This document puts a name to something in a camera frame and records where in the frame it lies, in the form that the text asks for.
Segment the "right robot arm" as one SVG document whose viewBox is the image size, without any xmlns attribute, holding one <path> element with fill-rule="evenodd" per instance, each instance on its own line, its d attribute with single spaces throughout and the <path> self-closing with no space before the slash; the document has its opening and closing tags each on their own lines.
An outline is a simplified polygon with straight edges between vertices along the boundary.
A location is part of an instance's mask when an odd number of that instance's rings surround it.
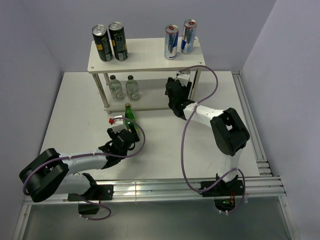
<svg viewBox="0 0 320 240">
<path fill-rule="evenodd" d="M 250 139 L 249 131 L 234 108 L 219 110 L 200 105 L 199 102 L 188 99 L 188 89 L 188 86 L 183 86 L 179 80 L 172 77 L 168 78 L 165 85 L 169 108 L 177 117 L 186 120 L 180 147 L 183 178 L 187 186 L 199 194 L 216 189 L 220 194 L 227 195 L 233 190 L 239 174 L 243 174 L 238 165 L 242 150 Z M 221 165 L 216 174 L 216 181 L 205 189 L 196 189 L 190 184 L 184 166 L 186 131 L 192 120 L 212 129 L 216 146 L 221 152 Z"/>
</svg>

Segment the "clear soda bottle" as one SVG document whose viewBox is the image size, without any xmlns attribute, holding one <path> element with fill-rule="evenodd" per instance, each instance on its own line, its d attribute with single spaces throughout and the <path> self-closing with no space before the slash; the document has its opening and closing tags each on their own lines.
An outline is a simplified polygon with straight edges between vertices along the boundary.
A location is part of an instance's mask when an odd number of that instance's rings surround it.
<svg viewBox="0 0 320 240">
<path fill-rule="evenodd" d="M 115 75 L 109 77 L 109 90 L 112 98 L 115 101 L 122 101 L 124 99 L 124 92 L 121 82 L 116 78 Z"/>
<path fill-rule="evenodd" d="M 130 101 L 136 102 L 140 99 L 139 85 L 132 75 L 127 77 L 125 89 L 127 97 Z"/>
</svg>

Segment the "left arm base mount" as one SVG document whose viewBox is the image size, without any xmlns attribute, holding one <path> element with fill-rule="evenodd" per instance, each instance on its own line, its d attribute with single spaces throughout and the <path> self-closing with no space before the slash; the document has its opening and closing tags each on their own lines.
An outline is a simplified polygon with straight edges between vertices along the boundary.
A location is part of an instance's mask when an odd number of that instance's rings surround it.
<svg viewBox="0 0 320 240">
<path fill-rule="evenodd" d="M 110 201 L 113 199 L 114 186 L 112 184 L 98 184 L 91 187 L 86 193 L 79 195 L 76 193 L 69 193 L 67 197 L 68 202 L 84 202 L 78 203 L 78 213 L 81 218 L 88 221 L 101 221 L 109 218 L 112 211 L 103 201 Z M 108 211 L 104 217 L 93 217 L 100 209 Z"/>
</svg>

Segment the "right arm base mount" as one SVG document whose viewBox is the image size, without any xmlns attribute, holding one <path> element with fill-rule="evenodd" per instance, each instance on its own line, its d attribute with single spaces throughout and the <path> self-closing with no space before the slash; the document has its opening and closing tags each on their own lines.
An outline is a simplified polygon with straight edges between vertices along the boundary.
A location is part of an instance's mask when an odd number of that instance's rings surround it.
<svg viewBox="0 0 320 240">
<path fill-rule="evenodd" d="M 204 198 L 213 197 L 214 207 L 219 214 L 228 216 L 245 203 L 246 185 L 242 180 L 236 179 L 228 183 L 222 180 L 208 190 L 215 183 L 215 180 L 201 181 L 199 190 L 205 190 L 200 193 Z"/>
</svg>

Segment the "green glass bottle front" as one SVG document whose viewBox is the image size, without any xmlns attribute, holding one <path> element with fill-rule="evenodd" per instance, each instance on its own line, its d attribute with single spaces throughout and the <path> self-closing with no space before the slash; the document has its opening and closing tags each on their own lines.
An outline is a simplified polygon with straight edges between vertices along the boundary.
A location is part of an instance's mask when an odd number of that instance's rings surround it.
<svg viewBox="0 0 320 240">
<path fill-rule="evenodd" d="M 125 120 L 125 125 L 127 127 L 127 129 L 131 132 L 131 128 L 130 128 L 130 124 L 132 123 L 132 121 L 136 122 L 136 118 L 132 112 L 132 108 L 131 108 L 131 104 L 130 103 L 126 103 L 125 104 L 125 118 L 127 118 L 128 120 Z"/>
</svg>

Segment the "silver can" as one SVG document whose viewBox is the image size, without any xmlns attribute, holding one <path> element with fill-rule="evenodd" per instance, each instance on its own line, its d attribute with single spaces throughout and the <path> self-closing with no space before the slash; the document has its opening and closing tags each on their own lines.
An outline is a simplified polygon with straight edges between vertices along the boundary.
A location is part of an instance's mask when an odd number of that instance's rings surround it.
<svg viewBox="0 0 320 240">
<path fill-rule="evenodd" d="M 179 28 L 170 24 L 165 27 L 164 57 L 173 60 L 177 56 Z"/>
<path fill-rule="evenodd" d="M 190 54 L 193 51 L 196 30 L 197 22 L 195 20 L 187 19 L 184 21 L 180 48 L 183 54 Z"/>
</svg>

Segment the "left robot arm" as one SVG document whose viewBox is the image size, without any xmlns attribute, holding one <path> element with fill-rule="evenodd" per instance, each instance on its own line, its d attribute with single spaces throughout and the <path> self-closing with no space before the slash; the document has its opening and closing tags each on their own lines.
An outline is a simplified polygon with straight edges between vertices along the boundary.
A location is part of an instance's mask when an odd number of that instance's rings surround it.
<svg viewBox="0 0 320 240">
<path fill-rule="evenodd" d="M 140 140 L 132 123 L 118 132 L 109 128 L 107 133 L 111 140 L 92 153 L 65 155 L 54 148 L 46 149 L 20 172 L 23 193 L 35 203 L 54 194 L 68 194 L 70 201 L 105 199 L 102 187 L 87 171 L 117 165 Z"/>
</svg>

